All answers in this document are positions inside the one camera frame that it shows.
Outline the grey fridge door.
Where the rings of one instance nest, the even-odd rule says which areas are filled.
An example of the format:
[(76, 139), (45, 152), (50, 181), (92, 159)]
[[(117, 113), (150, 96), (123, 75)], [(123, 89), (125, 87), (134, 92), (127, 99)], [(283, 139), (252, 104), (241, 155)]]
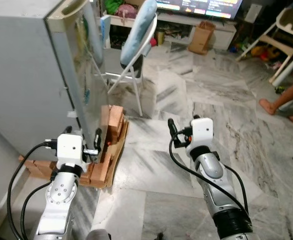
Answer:
[(59, 0), (44, 22), (73, 108), (68, 116), (76, 120), (75, 134), (84, 138), (84, 146), (93, 148), (96, 129), (101, 129), (101, 153), (85, 158), (98, 163), (105, 150), (111, 108), (100, 17), (91, 0)]

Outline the grey fridge cabinet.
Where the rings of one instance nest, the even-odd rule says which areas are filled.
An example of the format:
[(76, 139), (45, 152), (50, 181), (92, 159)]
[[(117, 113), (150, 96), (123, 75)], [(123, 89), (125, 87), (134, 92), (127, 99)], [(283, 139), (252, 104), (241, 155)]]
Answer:
[(64, 0), (0, 0), (0, 134), (25, 154), (65, 128), (69, 96), (46, 18)]

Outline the brown paper bag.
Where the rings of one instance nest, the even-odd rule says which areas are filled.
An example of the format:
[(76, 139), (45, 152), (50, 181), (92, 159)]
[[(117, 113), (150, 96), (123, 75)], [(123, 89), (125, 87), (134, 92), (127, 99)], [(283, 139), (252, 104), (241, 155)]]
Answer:
[(188, 44), (187, 50), (199, 55), (208, 54), (209, 41), (213, 36), (216, 26), (212, 22), (201, 21), (194, 28), (193, 37)]

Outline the white folding chair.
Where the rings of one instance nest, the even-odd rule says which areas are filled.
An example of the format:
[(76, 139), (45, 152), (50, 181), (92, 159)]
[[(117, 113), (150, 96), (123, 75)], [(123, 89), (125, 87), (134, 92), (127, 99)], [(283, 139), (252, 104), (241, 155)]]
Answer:
[(154, 17), (147, 30), (147, 34), (141, 42), (139, 52), (146, 47), (149, 48), (149, 52), (145, 55), (139, 52), (129, 61), (126, 67), (121, 66), (121, 51), (122, 47), (106, 48), (104, 50), (106, 67), (105, 77), (108, 85), (107, 94), (112, 95), (119, 87), (131, 87), (133, 90), (133, 96), (135, 96), (135, 103), (137, 105), (137, 112), (140, 116), (144, 115), (144, 108), (142, 105), (142, 91), (144, 87), (144, 61), (151, 51), (152, 39), (154, 37), (156, 26), (158, 23), (158, 14)]

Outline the grey robot left leg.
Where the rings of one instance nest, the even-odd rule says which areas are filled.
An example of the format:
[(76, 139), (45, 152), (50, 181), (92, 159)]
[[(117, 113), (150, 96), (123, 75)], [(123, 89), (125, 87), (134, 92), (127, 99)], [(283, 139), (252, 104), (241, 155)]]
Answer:
[(96, 229), (90, 231), (85, 240), (112, 240), (112, 236), (105, 229)]

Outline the person's bare legs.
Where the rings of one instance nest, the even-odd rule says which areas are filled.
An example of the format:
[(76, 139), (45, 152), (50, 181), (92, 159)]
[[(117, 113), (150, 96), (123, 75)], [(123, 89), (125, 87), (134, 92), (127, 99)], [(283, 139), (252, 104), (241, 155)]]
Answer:
[(277, 98), (274, 102), (268, 101), (266, 98), (261, 98), (258, 101), (258, 104), (269, 114), (274, 115), (276, 111), (286, 103), (293, 100), (293, 85), (288, 89), (284, 90), (284, 92)]

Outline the golden tin can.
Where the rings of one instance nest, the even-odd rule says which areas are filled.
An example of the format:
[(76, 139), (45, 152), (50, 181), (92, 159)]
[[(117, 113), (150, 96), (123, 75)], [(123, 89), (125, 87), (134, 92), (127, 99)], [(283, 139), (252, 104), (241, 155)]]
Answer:
[(162, 46), (165, 42), (165, 33), (161, 30), (159, 30), (158, 32), (156, 32), (156, 43), (158, 46)]

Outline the white television cabinet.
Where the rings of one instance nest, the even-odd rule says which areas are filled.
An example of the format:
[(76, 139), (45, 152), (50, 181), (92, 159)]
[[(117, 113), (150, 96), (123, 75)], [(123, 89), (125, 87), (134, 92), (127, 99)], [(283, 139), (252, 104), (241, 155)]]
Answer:
[[(196, 32), (195, 26), (199, 25), (203, 21), (203, 18), (194, 16), (185, 16), (182, 14), (172, 13), (159, 13), (158, 24), (171, 23), (177, 25), (185, 25), (190, 27), (190, 32), (185, 37), (173, 37), (165, 36), (164, 40), (167, 42), (174, 42), (177, 44), (189, 45), (192, 41), (193, 35)], [(233, 23), (221, 22), (219, 20), (208, 19), (208, 22), (215, 25), (213, 35), (209, 39), (208, 47), (213, 50), (227, 50), (229, 45), (233, 41), (233, 38), (237, 32), (236, 26)], [(134, 19), (123, 19), (116, 15), (110, 15), (110, 24), (115, 26), (123, 26), (131, 28), (133, 27)]]

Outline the yellow toy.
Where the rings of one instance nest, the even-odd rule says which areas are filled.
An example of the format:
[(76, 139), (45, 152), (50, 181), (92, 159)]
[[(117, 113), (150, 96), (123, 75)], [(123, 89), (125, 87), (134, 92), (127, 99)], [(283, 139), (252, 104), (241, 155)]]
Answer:
[(258, 57), (264, 62), (269, 62), (282, 54), (282, 51), (279, 50), (276, 46), (271, 45), (260, 45), (260, 46), (254, 46), (252, 50), (250, 50), (250, 55), (252, 57)]

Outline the light blue cushion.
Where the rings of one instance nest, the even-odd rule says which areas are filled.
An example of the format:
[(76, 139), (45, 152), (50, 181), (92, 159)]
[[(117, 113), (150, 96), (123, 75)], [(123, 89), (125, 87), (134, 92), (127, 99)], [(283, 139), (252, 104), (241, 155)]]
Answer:
[(147, 31), (156, 16), (156, 12), (156, 0), (145, 0), (140, 6), (132, 29), (121, 49), (120, 64), (122, 67), (126, 67), (136, 54), (146, 55), (149, 52), (150, 46), (140, 52), (139, 49), (142, 46), (142, 40), (147, 36)]

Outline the flat screen television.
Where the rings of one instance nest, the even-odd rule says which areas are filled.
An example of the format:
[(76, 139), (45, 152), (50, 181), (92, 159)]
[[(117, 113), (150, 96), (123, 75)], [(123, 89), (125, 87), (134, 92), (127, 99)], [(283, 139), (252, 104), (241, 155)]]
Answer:
[(243, 0), (156, 0), (159, 9), (176, 13), (233, 19)]

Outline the pink bag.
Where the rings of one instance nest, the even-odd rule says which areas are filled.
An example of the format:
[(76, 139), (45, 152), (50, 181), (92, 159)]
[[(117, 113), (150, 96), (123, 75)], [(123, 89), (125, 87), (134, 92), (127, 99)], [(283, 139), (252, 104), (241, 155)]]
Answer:
[(135, 19), (138, 14), (138, 10), (131, 4), (122, 4), (117, 7), (115, 16), (119, 16), (122, 19)]

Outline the white baby high chair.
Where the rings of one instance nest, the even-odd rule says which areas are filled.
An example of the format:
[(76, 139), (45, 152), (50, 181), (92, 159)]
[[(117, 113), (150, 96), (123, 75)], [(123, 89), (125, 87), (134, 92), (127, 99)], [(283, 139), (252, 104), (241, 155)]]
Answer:
[(293, 70), (293, 46), (286, 45), (274, 38), (278, 31), (285, 32), (293, 36), (293, 7), (286, 7), (282, 9), (273, 23), (268, 29), (263, 32), (255, 41), (252, 42), (244, 52), (238, 56), (235, 61), (239, 62), (244, 59), (247, 54), (251, 53), (253, 48), (259, 43), (264, 43), (280, 50), (286, 59), (281, 66), (275, 71), (274, 75), (268, 80), (272, 86), (277, 87)]

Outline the green plush item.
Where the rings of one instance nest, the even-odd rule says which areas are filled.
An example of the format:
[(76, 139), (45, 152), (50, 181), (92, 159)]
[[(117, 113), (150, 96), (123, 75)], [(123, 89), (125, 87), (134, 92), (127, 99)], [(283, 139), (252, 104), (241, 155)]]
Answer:
[(125, 0), (104, 0), (104, 8), (108, 15), (115, 15)]

